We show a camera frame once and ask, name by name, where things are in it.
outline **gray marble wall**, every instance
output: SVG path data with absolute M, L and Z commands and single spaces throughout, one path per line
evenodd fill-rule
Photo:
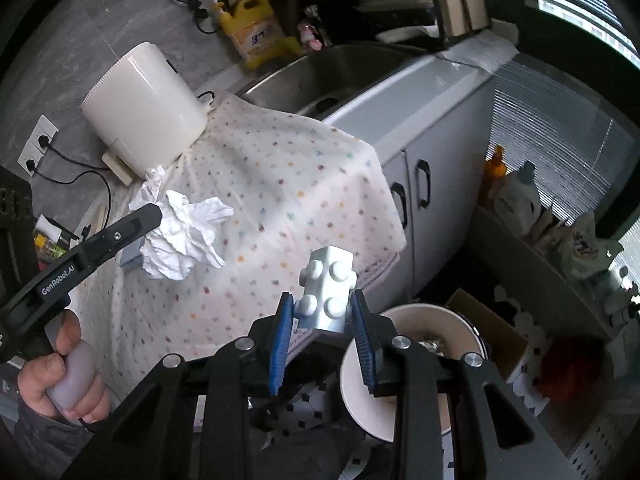
M 111 65 L 143 41 L 155 43 L 194 90 L 239 60 L 223 32 L 200 33 L 191 13 L 171 0 L 62 0 L 0 82 L 0 164 L 28 178 L 17 159 L 45 114 L 60 130 L 57 149 L 101 165 L 105 145 L 79 105 Z M 48 152 L 38 170 L 71 180 L 82 168 Z M 87 175 L 73 186 L 57 186 L 36 175 L 31 186 L 36 213 L 75 228 L 104 184 Z

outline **human hand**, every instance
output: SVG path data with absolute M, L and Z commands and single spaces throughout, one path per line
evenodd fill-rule
M 81 338 L 80 322 L 76 314 L 65 310 L 62 327 L 56 337 L 57 353 L 28 361 L 18 374 L 18 389 L 24 403 L 34 412 L 50 418 L 58 414 L 49 397 L 47 388 L 53 386 L 64 377 L 66 368 L 63 355 L 68 355 Z M 109 392 L 102 376 L 96 374 L 86 395 L 73 407 L 65 410 L 63 415 L 69 420 L 82 418 L 92 423 L 109 415 Z

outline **metal screw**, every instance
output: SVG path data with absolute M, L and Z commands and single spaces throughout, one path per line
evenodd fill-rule
M 478 368 L 482 364 L 482 361 L 482 356 L 474 352 L 465 355 L 465 363 L 473 368 Z
M 178 354 L 167 354 L 164 356 L 164 359 L 162 359 L 162 366 L 165 368 L 176 368 L 181 361 L 182 359 Z
M 236 348 L 238 350 L 247 351 L 254 347 L 254 340 L 250 337 L 241 337 L 236 341 Z
M 391 344 L 396 348 L 405 350 L 409 348 L 409 346 L 411 346 L 411 340 L 408 337 L 404 337 L 403 335 L 397 335 L 391 340 Z

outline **white wall socket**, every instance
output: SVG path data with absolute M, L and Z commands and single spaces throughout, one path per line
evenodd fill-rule
M 24 145 L 22 153 L 18 157 L 18 164 L 22 166 L 24 171 L 33 176 L 33 171 L 27 169 L 27 160 L 33 160 L 36 163 L 36 168 L 40 163 L 43 155 L 47 152 L 46 148 L 40 146 L 38 138 L 42 135 L 49 137 L 49 142 L 53 140 L 53 137 L 58 132 L 58 129 L 49 121 L 44 115 L 41 115 L 34 127 L 29 140 Z

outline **cardboard box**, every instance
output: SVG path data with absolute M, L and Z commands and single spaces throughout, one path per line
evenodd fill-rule
M 527 351 L 527 339 L 495 312 L 480 303 L 472 295 L 459 288 L 447 301 L 447 307 L 464 316 L 490 347 L 491 361 L 506 381 L 519 366 Z

